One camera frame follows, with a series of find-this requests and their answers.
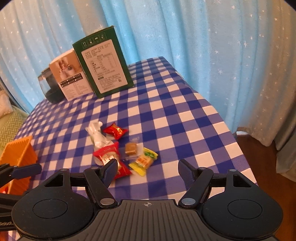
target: red snack wrapper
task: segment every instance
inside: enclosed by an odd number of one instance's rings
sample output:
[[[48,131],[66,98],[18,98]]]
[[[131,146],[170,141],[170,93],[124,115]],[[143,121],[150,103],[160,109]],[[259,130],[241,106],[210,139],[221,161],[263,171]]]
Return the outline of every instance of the red snack wrapper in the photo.
[[[127,168],[127,166],[120,161],[118,142],[98,149],[94,152],[94,156],[99,158],[104,165],[106,165],[106,163],[113,158],[117,160],[118,171],[114,179],[125,177],[131,174],[131,171]]]
[[[106,127],[103,132],[113,135],[115,140],[119,140],[125,133],[128,132],[128,129],[120,128],[114,122],[112,125]]]

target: chevron pattern pillow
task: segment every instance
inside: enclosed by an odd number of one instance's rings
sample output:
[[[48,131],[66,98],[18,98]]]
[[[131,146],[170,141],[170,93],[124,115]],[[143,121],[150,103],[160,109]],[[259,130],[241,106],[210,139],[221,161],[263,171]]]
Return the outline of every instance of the chevron pattern pillow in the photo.
[[[0,128],[0,149],[4,150],[6,144],[13,141],[23,122],[24,118],[19,113],[12,113],[8,121]]]

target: table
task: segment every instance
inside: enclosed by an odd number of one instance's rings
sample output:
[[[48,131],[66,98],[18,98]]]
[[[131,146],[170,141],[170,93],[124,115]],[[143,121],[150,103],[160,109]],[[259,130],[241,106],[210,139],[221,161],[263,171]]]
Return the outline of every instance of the table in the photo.
[[[226,173],[237,169],[256,182],[233,135],[215,108],[191,89],[164,57],[129,65],[135,87],[102,99],[89,94],[72,101],[41,101],[16,135],[32,135],[42,173],[31,180],[36,187],[61,168],[83,172],[95,166],[93,145],[85,130],[92,120],[102,128],[116,122],[129,129],[119,140],[120,152],[132,138],[159,154],[147,175],[134,171],[114,181],[109,191],[117,199],[176,199],[185,193],[178,160]],[[85,195],[83,188],[73,188]],[[16,232],[10,232],[15,239]]]

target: ribbed gray surface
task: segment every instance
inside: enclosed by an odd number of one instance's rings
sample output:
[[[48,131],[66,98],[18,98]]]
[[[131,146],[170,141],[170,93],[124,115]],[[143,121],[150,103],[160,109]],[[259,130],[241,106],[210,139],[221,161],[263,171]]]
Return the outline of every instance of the ribbed gray surface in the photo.
[[[173,200],[123,200],[117,208],[100,211],[85,230],[64,240],[226,241],[228,239],[210,231],[195,211],[176,207]],[[20,241],[29,241],[29,239],[21,238]]]

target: brown floor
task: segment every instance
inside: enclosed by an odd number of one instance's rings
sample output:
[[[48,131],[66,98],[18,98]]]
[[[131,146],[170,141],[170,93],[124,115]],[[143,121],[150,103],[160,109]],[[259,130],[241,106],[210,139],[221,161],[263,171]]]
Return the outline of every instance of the brown floor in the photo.
[[[261,187],[275,199],[284,212],[283,222],[276,233],[280,241],[296,241],[296,182],[276,173],[275,143],[262,145],[251,136],[238,136],[237,142]]]

